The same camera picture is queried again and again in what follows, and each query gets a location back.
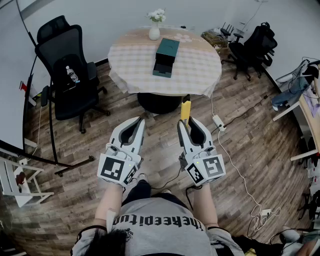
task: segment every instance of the black hair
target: black hair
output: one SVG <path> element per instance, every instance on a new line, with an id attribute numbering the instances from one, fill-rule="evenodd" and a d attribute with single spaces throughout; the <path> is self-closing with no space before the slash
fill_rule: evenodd
<path id="1" fill-rule="evenodd" d="M 95 231 L 94 238 L 83 256 L 97 256 L 106 252 L 108 256 L 125 256 L 126 242 L 128 242 L 133 232 L 130 228 L 114 229 L 110 233 Z"/>

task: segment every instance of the white vase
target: white vase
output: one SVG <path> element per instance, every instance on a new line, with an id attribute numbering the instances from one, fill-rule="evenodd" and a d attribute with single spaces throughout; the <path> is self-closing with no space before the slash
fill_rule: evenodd
<path id="1" fill-rule="evenodd" d="M 160 30 L 158 28 L 158 22 L 152 21 L 151 29 L 149 30 L 149 38 L 151 40 L 158 40 L 160 37 Z"/>

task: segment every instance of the wooden floor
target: wooden floor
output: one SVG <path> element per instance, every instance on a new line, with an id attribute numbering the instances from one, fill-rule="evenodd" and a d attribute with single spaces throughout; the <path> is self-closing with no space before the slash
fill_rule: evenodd
<path id="1" fill-rule="evenodd" d="M 30 165 L 46 170 L 38 178 L 41 190 L 54 192 L 54 195 L 41 205 L 32 207 L 18 208 L 15 199 L 8 196 L 5 201 L 0 201 L 0 220 L 6 226 L 6 232 L 31 256 L 69 255 L 78 232 L 92 223 L 106 186 L 97 178 L 99 156 L 104 152 L 113 128 L 123 121 L 136 116 L 145 118 L 145 137 L 140 151 L 144 158 L 141 172 L 149 176 L 153 187 L 161 187 L 178 174 L 178 156 L 182 152 L 177 134 L 180 109 L 157 116 L 145 112 L 137 101 L 137 95 L 122 93 L 108 76 L 109 71 L 108 64 L 98 67 L 100 86 L 108 90 L 107 95 L 100 94 L 99 106 L 109 109 L 111 116 L 88 111 L 84 120 L 86 134 L 78 131 L 77 118 L 66 121 L 53 119 L 55 145 L 61 162 L 77 163 L 89 155 L 96 160 L 65 173 L 63 177 L 54 175 L 61 168 L 30 160 Z M 234 65 L 226 63 L 222 66 L 222 77 L 212 95 L 213 112 L 225 124 L 261 101 L 265 95 L 269 96 L 220 134 L 221 143 L 245 176 L 248 191 L 257 202 L 263 209 L 281 207 L 281 215 L 273 217 L 255 236 L 258 241 L 268 243 L 282 225 L 309 227 L 308 214 L 298 221 L 297 212 L 309 180 L 298 162 L 289 160 L 290 156 L 299 154 L 296 148 L 298 129 L 293 119 L 286 115 L 277 122 L 272 121 L 276 113 L 270 104 L 270 96 L 276 95 L 277 91 L 269 79 L 265 74 L 258 79 L 251 70 L 251 82 L 242 73 L 238 80 L 234 80 L 234 72 Z M 211 100 L 193 95 L 191 102 L 191 116 L 213 131 L 216 127 L 212 121 Z M 38 137 L 39 116 L 40 104 L 28 113 L 27 138 L 34 142 Z M 246 235 L 255 203 L 246 194 L 243 180 L 219 146 L 218 131 L 212 138 L 226 167 L 226 176 L 210 185 L 219 225 L 232 235 Z M 35 155 L 53 160 L 47 106 L 42 108 L 39 148 Z M 185 188 L 191 184 L 191 179 L 183 172 L 168 184 L 168 188 L 188 204 Z"/>

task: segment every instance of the tablecloth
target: tablecloth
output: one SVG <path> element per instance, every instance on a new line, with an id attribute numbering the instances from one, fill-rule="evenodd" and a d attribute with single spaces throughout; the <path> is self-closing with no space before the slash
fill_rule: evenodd
<path id="1" fill-rule="evenodd" d="M 123 93 L 210 96 L 222 73 L 216 50 L 187 30 L 160 28 L 160 35 L 150 40 L 149 29 L 139 28 L 121 36 L 108 53 L 110 78 Z M 152 75 L 162 38 L 180 41 L 171 78 Z"/>

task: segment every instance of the red object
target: red object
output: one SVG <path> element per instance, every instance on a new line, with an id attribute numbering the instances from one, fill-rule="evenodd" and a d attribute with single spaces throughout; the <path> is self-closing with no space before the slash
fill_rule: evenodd
<path id="1" fill-rule="evenodd" d="M 27 92 L 27 86 L 24 84 L 24 82 L 22 82 L 22 84 L 21 84 L 20 91 L 21 90 L 24 90 L 25 92 Z"/>

